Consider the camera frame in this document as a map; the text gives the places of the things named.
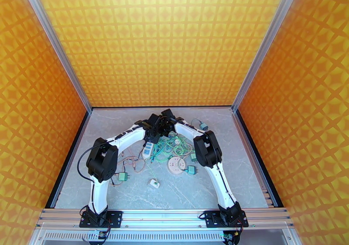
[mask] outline marble floor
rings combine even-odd
[[[90,148],[98,137],[113,137],[128,129],[135,121],[148,119],[151,113],[160,114],[166,108],[141,109],[95,109],[86,125],[76,155],[69,169],[55,208],[82,208],[89,202],[90,182],[81,178],[76,169],[80,155]],[[267,208],[262,190],[235,128],[229,107],[219,108],[171,108],[173,114],[187,122],[198,118],[212,130],[222,149],[223,168],[230,188],[242,208]],[[138,155],[143,141],[125,150],[125,157]],[[81,163],[82,174],[88,176],[86,154]],[[193,164],[189,158],[187,165],[195,165],[196,175],[182,173],[173,175],[167,163],[154,161],[137,174],[131,166],[126,166],[130,175],[128,181],[120,186],[109,186],[107,201],[109,209],[213,209],[217,208],[217,196],[213,184],[203,167]],[[158,189],[149,185],[156,177]]]

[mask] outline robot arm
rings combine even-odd
[[[184,119],[175,118],[171,110],[167,109],[161,115],[152,114],[147,120],[135,122],[131,128],[115,137],[96,140],[96,147],[86,162],[92,180],[91,198],[86,212],[97,226],[102,226],[106,220],[108,182],[116,171],[119,151],[124,151],[140,140],[158,143],[161,136],[168,136],[171,131],[193,141],[196,158],[205,167],[214,185],[223,224],[229,226],[238,220],[242,210],[224,174],[222,152],[216,136],[212,131],[198,130]]]

